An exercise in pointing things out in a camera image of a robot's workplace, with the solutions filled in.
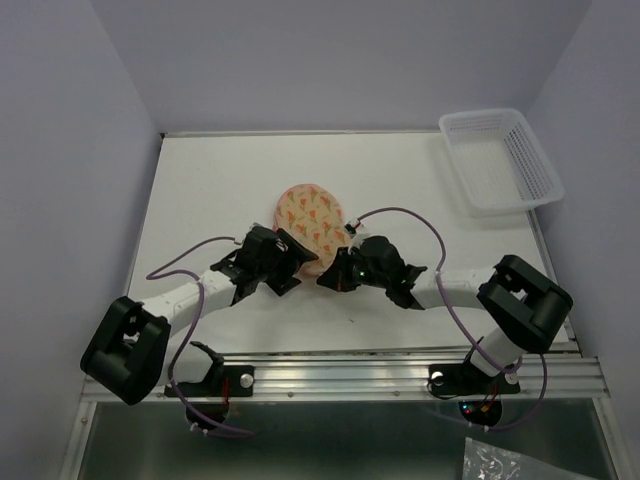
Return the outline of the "floral mesh laundry bag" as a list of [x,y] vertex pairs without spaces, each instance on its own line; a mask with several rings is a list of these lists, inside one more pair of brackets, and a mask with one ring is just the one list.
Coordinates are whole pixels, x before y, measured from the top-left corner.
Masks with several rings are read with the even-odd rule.
[[273,227],[283,229],[318,256],[301,269],[311,277],[323,274],[338,249],[350,243],[342,206],[329,191],[316,184],[299,184],[286,190],[276,204]]

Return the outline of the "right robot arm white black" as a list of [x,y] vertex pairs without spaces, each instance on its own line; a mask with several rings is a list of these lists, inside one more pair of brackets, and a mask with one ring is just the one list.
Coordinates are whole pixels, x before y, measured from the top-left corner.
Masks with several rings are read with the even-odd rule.
[[[406,263],[383,236],[339,248],[317,284],[341,293],[380,288],[403,309],[445,308],[472,345],[460,366],[461,381],[472,390],[515,368],[525,354],[545,354],[574,305],[568,292],[519,256],[505,255],[488,269],[430,271]],[[475,339],[458,308],[487,312],[495,329]]]

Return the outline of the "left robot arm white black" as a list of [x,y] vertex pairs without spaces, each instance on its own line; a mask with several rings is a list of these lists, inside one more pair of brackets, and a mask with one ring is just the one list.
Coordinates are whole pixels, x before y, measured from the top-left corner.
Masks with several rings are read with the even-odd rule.
[[195,274],[156,269],[149,281],[186,275],[189,281],[156,297],[122,296],[108,307],[80,360],[81,370],[128,405],[141,402],[156,386],[169,382],[173,335],[194,329],[199,320],[230,308],[266,284],[283,296],[301,283],[301,267],[318,256],[283,229],[254,224],[237,247],[207,270]]

